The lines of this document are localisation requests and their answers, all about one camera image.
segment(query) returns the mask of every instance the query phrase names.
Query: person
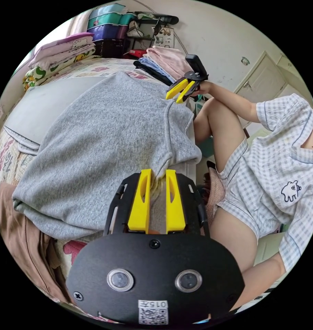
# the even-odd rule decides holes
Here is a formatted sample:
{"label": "person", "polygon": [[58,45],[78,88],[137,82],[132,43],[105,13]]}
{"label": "person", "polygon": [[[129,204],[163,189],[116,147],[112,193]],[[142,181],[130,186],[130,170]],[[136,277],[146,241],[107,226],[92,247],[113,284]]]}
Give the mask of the person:
{"label": "person", "polygon": [[[225,188],[210,236],[235,257],[245,289],[232,311],[269,289],[296,264],[313,234],[313,109],[296,94],[251,103],[204,81],[193,93],[212,96],[194,120],[197,145],[213,137]],[[251,147],[239,117],[271,131]],[[254,266],[258,239],[290,224],[279,252]]]}

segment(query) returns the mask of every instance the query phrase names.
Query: brown cloth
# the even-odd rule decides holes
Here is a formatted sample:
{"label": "brown cloth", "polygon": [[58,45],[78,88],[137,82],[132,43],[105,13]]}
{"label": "brown cloth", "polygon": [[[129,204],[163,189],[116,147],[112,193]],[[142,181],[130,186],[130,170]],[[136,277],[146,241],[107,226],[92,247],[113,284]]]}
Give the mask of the brown cloth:
{"label": "brown cloth", "polygon": [[0,234],[12,257],[26,276],[42,291],[61,302],[72,303],[60,269],[54,241],[25,215],[13,208],[16,186],[0,184]]}

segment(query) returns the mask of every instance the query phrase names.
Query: qr code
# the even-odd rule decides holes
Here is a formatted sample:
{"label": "qr code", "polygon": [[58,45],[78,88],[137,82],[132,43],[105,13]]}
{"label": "qr code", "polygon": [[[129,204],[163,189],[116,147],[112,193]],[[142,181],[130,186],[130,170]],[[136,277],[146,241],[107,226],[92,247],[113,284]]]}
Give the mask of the qr code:
{"label": "qr code", "polygon": [[140,308],[139,323],[149,325],[166,325],[168,324],[168,309],[159,308]]}

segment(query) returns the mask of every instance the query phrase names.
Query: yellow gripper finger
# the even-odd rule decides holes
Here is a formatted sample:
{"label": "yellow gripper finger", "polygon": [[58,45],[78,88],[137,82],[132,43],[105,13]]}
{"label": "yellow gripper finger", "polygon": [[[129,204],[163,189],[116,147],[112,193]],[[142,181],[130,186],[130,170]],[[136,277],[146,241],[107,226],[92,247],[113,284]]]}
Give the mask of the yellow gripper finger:
{"label": "yellow gripper finger", "polygon": [[176,103],[183,103],[183,97],[184,95],[190,90],[190,88],[195,84],[195,81],[191,81],[186,88],[180,93],[180,95],[178,96],[178,99],[176,101]]}
{"label": "yellow gripper finger", "polygon": [[187,85],[188,85],[187,79],[180,81],[176,86],[174,86],[171,90],[167,92],[166,100],[170,100],[174,98],[180,91],[185,89]]}
{"label": "yellow gripper finger", "polygon": [[144,231],[148,234],[151,175],[151,169],[141,171],[128,221],[130,231]]}
{"label": "yellow gripper finger", "polygon": [[177,183],[176,171],[166,170],[166,231],[183,231],[186,222]]}

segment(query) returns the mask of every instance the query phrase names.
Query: door handle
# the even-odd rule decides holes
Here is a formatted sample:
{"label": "door handle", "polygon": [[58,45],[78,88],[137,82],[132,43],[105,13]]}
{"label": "door handle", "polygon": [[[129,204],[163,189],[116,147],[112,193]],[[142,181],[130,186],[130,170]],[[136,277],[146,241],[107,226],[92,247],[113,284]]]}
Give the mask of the door handle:
{"label": "door handle", "polygon": [[251,88],[251,86],[250,86],[250,84],[249,84],[249,81],[246,81],[246,82],[244,83],[243,88],[246,88],[246,87]]}

